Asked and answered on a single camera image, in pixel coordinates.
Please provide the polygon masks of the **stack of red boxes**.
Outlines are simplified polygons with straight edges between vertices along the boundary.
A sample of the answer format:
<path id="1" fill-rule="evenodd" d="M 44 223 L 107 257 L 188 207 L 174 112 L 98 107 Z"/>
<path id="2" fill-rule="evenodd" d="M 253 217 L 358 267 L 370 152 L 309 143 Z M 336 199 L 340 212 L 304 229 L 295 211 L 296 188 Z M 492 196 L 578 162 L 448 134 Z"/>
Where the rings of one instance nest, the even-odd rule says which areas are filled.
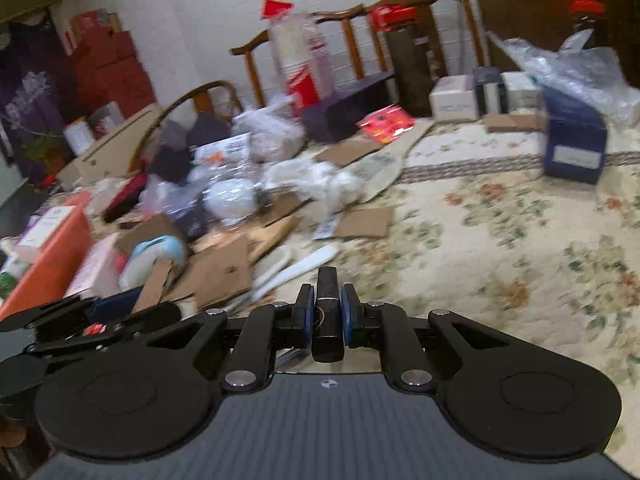
<path id="1" fill-rule="evenodd" d="M 70 19 L 66 36 L 73 40 L 70 65 L 84 114 L 116 103 L 122 116 L 129 118 L 156 102 L 134 38 L 116 13 L 98 9 L 77 14 Z"/>

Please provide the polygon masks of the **pink plastic basin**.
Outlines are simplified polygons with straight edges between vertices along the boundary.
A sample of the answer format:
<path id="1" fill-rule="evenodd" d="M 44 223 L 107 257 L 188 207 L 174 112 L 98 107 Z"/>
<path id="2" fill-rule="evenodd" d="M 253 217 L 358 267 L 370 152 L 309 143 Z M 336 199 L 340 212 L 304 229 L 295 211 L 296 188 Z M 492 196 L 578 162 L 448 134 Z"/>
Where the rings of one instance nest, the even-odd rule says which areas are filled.
<path id="1" fill-rule="evenodd" d="M 85 215 L 90 200 L 89 191 L 77 192 L 66 200 L 64 206 L 74 206 L 74 210 L 2 304 L 1 318 L 64 297 L 93 245 L 91 224 Z"/>

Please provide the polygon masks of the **white comb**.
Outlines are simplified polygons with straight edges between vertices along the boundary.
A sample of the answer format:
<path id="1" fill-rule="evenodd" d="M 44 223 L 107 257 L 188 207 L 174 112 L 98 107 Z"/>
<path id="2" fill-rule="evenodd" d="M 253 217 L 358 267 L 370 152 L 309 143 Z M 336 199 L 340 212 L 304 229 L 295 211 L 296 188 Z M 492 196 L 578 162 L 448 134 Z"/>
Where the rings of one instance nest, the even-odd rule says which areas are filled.
<path id="1" fill-rule="evenodd" d="M 290 266 L 278 266 L 276 270 L 269 270 L 264 278 L 258 278 L 255 282 L 255 286 L 250 293 L 250 301 L 257 302 L 273 289 L 307 272 L 321 268 L 332 261 L 339 252 L 340 248 L 337 246 L 326 245 Z"/>

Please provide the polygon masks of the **red snack packet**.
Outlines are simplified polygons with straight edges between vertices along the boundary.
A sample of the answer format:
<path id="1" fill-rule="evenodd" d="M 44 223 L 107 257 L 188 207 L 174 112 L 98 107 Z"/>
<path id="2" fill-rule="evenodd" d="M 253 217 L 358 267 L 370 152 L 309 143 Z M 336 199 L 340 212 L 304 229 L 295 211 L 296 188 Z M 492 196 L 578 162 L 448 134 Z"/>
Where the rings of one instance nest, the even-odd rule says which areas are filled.
<path id="1" fill-rule="evenodd" d="M 413 128 L 414 119 L 402 107 L 393 104 L 363 117 L 357 126 L 376 143 L 386 145 Z"/>

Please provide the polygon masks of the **white crumpled plastic bag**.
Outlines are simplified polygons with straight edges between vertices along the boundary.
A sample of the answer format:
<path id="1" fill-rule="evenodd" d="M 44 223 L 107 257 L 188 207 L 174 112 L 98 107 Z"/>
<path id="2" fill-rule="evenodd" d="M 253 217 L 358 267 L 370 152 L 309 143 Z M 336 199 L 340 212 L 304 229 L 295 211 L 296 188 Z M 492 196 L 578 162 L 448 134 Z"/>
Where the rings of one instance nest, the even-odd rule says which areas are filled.
<path id="1" fill-rule="evenodd" d="M 330 162 L 296 158 L 272 164 L 265 170 L 265 188 L 290 191 L 300 200 L 313 200 L 326 214 L 336 214 L 358 203 L 364 181 Z"/>

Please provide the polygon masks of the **clear crumpled plastic bag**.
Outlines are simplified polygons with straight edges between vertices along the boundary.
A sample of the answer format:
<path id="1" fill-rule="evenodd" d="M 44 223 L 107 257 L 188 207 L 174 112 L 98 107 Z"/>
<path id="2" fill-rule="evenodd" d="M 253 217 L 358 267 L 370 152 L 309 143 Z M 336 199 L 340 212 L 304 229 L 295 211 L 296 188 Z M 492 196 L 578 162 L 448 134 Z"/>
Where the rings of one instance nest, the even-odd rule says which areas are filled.
<path id="1" fill-rule="evenodd" d="M 588 49 L 590 29 L 569 36 L 557 51 L 530 44 L 523 38 L 501 39 L 488 32 L 489 40 L 538 84 L 572 96 L 616 122 L 633 127 L 639 123 L 639 90 L 623 74 L 620 59 L 610 47 Z"/>

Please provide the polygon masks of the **dark blue box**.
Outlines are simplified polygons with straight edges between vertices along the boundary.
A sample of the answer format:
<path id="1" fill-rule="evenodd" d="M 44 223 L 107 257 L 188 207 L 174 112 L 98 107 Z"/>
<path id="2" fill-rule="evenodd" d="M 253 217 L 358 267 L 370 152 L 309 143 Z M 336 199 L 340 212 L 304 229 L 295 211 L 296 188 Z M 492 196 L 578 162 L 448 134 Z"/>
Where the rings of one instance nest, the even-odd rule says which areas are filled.
<path id="1" fill-rule="evenodd" d="M 547 115 L 544 174 L 596 185 L 601 177 L 608 128 L 593 107 L 559 90 L 543 86 Z"/>

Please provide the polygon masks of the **white purple striped box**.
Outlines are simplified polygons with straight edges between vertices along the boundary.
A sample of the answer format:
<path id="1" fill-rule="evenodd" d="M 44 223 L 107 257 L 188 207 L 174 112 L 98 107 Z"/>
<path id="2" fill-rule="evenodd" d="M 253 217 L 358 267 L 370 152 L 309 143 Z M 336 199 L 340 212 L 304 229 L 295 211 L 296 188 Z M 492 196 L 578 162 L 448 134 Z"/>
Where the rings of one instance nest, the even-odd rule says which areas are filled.
<path id="1" fill-rule="evenodd" d="M 17 258 L 26 263 L 35 263 L 53 235 L 75 209 L 75 206 L 56 206 L 48 209 L 16 243 Z"/>

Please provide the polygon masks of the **paper cups in plastic bag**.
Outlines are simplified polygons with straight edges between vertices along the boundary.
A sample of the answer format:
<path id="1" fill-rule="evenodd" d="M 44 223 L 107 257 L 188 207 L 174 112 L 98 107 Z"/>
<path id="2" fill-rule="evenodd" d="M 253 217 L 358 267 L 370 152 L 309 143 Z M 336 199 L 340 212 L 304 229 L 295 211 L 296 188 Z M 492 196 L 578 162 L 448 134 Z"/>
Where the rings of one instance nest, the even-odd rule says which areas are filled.
<path id="1" fill-rule="evenodd" d="M 298 110 L 333 96 L 335 82 L 329 49 L 314 17 L 293 3 L 264 0 L 262 19 L 284 92 Z"/>

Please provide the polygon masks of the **beige cabinet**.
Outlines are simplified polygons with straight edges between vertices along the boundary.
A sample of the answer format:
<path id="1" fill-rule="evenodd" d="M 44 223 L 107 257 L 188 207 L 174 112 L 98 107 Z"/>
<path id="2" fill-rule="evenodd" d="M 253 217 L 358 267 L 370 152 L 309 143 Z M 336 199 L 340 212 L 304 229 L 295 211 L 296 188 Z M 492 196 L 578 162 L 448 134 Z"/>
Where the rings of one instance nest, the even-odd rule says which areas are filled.
<path id="1" fill-rule="evenodd" d="M 142 108 L 116 130 L 91 145 L 56 176 L 63 188 L 87 185 L 106 178 L 125 177 L 145 133 L 160 116 L 157 104 Z"/>

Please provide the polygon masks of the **white box near door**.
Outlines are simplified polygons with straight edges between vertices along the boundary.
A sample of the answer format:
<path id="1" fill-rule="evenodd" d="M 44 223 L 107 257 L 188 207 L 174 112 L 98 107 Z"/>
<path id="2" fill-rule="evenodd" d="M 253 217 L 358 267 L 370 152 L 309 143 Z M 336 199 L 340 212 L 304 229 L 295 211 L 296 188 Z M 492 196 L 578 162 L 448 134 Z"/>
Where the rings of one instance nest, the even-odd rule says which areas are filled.
<path id="1" fill-rule="evenodd" d="M 472 75 L 440 78 L 428 98 L 436 122 L 475 122 L 478 119 Z"/>

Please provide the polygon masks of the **white oval gadget in bag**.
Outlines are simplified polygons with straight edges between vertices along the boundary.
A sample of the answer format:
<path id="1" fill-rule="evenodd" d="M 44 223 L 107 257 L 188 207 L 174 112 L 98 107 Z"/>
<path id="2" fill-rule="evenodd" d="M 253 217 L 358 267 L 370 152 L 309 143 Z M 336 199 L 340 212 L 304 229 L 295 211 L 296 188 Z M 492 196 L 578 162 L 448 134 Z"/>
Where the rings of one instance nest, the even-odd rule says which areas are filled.
<path id="1" fill-rule="evenodd" d="M 220 222 L 238 223 L 258 211 L 257 186 L 250 179 L 212 182 L 203 191 L 203 209 Z"/>

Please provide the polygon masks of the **round-back wooden chair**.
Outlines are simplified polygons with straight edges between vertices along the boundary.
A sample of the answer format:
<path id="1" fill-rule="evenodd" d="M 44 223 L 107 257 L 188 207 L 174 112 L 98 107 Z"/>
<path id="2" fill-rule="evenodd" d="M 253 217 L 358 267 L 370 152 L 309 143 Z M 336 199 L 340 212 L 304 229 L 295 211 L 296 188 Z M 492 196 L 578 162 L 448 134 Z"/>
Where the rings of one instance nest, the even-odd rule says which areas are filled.
<path id="1" fill-rule="evenodd" d="M 213 91 L 223 91 L 227 99 L 221 104 L 214 103 Z M 139 141 L 134 154 L 131 155 L 128 164 L 128 174 L 141 171 L 143 162 L 143 152 L 151 140 L 154 132 L 163 125 L 163 122 L 178 110 L 186 119 L 197 118 L 198 115 L 206 114 L 216 117 L 224 124 L 230 125 L 232 118 L 244 112 L 245 107 L 240 100 L 238 90 L 235 85 L 226 80 L 214 80 L 201 84 L 200 86 L 186 92 L 176 99 L 168 107 L 160 112 L 152 124 L 145 130 Z"/>

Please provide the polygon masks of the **pink white carton box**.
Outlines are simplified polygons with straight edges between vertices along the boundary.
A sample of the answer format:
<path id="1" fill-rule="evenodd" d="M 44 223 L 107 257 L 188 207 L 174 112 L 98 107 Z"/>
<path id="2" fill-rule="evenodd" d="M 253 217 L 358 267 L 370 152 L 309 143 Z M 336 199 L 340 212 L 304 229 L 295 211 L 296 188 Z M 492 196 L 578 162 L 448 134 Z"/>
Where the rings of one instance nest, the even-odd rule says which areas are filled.
<path id="1" fill-rule="evenodd" d="M 120 292 L 120 272 L 116 268 L 117 239 L 117 234 L 111 234 L 92 245 L 66 289 L 65 298 L 104 298 Z"/>

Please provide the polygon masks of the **dark purple hanging cloth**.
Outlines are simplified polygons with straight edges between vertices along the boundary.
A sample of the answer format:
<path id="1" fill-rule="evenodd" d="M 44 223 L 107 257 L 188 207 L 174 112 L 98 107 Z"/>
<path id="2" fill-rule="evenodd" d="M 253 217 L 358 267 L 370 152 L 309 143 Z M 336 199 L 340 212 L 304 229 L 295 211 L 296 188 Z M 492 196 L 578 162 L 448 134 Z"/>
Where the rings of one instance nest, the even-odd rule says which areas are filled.
<path id="1" fill-rule="evenodd" d="M 70 154 L 63 130 L 73 119 L 75 83 L 49 11 L 36 24 L 7 22 L 1 32 L 1 154 L 22 177 L 46 180 Z"/>

